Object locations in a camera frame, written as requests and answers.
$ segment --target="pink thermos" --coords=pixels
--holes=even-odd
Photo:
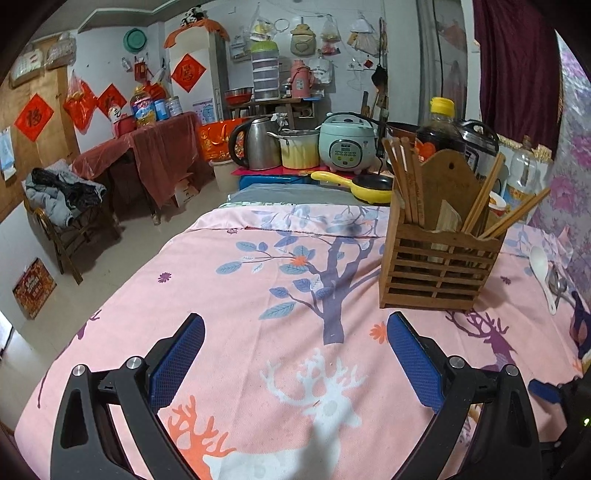
[[[292,98],[308,98],[311,95],[310,87],[314,84],[314,74],[304,60],[294,60],[289,81]]]

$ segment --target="green lid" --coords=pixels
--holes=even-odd
[[[148,39],[144,32],[139,28],[132,28],[125,34],[123,46],[130,53],[139,53],[144,49],[147,42]]]
[[[277,50],[279,51],[279,47],[274,41],[271,40],[263,40],[254,42],[251,47],[251,52],[257,51],[267,51],[267,50]]]

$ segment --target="yellow bottle cap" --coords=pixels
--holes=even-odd
[[[449,98],[433,97],[431,99],[431,113],[439,113],[454,118],[456,116],[456,107]]]

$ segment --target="white spoon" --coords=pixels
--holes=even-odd
[[[551,315],[556,315],[556,305],[550,293],[548,285],[546,285],[546,275],[548,275],[548,256],[546,252],[540,247],[532,247],[530,252],[530,267],[534,272],[535,277],[540,282],[540,286],[546,295],[548,301],[548,309]]]

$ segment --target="soy sauce bottle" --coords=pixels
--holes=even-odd
[[[431,119],[417,130],[415,147],[421,162],[427,161],[440,150],[450,149],[466,153],[466,143],[453,123],[456,108],[449,98],[431,99]]]

